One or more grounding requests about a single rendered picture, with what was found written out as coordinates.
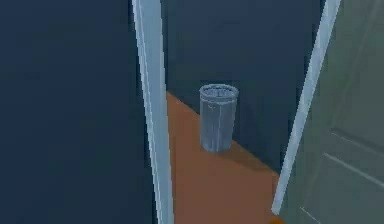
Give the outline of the grey mesh waste bin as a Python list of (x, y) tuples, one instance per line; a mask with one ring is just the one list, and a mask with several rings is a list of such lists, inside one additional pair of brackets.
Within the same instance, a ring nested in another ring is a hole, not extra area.
[(208, 152), (225, 152), (232, 144), (239, 91), (226, 84), (207, 84), (199, 93), (200, 144)]

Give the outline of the grey panelled room door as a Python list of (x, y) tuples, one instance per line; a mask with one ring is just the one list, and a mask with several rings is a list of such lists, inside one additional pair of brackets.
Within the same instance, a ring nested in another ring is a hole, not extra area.
[(384, 0), (325, 1), (272, 210), (384, 224)]

